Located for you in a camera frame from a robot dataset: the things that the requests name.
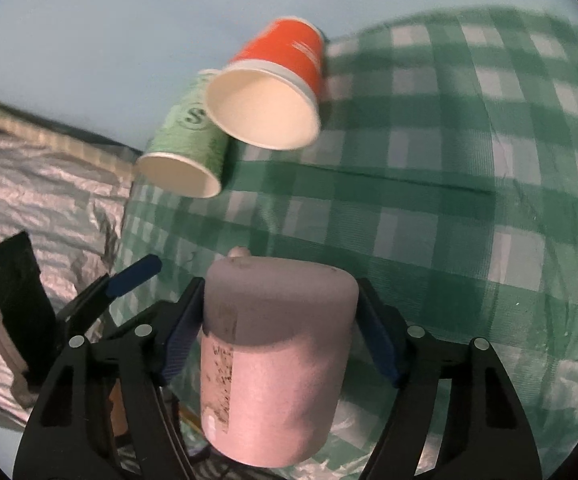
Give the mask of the striped fabric strip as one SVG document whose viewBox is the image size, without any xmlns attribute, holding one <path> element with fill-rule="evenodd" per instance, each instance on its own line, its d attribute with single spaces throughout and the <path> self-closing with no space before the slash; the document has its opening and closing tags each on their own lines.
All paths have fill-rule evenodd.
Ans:
<svg viewBox="0 0 578 480">
<path fill-rule="evenodd" d="M 122 159 L 103 148 L 96 148 L 74 136 L 39 125 L 36 120 L 23 118 L 20 113 L 9 112 L 0 106 L 0 131 L 37 146 L 70 155 L 97 168 L 110 171 L 121 179 L 132 179 L 135 168 L 132 162 Z"/>
</svg>

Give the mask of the red paper cup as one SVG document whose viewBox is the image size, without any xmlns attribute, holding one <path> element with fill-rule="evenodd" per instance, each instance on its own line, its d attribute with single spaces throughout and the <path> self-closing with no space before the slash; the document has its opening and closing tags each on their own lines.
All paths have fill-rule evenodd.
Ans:
<svg viewBox="0 0 578 480">
<path fill-rule="evenodd" d="M 208 84 L 208 117 L 233 138 L 258 148 L 306 148 L 321 128 L 324 47 L 324 36 L 310 22 L 277 18 Z"/>
</svg>

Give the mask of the green paper cup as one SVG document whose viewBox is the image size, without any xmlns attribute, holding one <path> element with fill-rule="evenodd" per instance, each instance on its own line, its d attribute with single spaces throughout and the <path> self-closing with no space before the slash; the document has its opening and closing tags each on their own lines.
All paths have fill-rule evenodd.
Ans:
<svg viewBox="0 0 578 480">
<path fill-rule="evenodd" d="M 167 192 L 211 198 L 222 190 L 229 136 L 208 117 L 204 96 L 217 70 L 201 70 L 136 161 L 138 172 Z"/>
</svg>

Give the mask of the pink plastic mug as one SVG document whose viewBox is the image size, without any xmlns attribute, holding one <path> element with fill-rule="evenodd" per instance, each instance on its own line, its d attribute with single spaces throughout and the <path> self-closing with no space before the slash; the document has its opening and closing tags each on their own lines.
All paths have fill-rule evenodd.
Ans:
<svg viewBox="0 0 578 480">
<path fill-rule="evenodd" d="M 204 436 L 236 462 L 283 468 L 325 444 L 353 339 L 359 289 L 326 264 L 232 248 L 205 277 Z"/>
</svg>

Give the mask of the green checkered tablecloth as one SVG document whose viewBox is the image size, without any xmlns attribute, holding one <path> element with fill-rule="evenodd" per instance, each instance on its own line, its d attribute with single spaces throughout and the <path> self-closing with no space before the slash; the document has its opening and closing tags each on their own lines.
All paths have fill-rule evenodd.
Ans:
<svg viewBox="0 0 578 480">
<path fill-rule="evenodd" d="M 160 274 L 123 323 L 236 246 L 331 264 L 440 339 L 488 339 L 545 474 L 578 441 L 578 25 L 513 8 L 418 14 L 333 40 L 318 140 L 231 144 L 223 192 L 137 181 L 122 268 Z"/>
</svg>

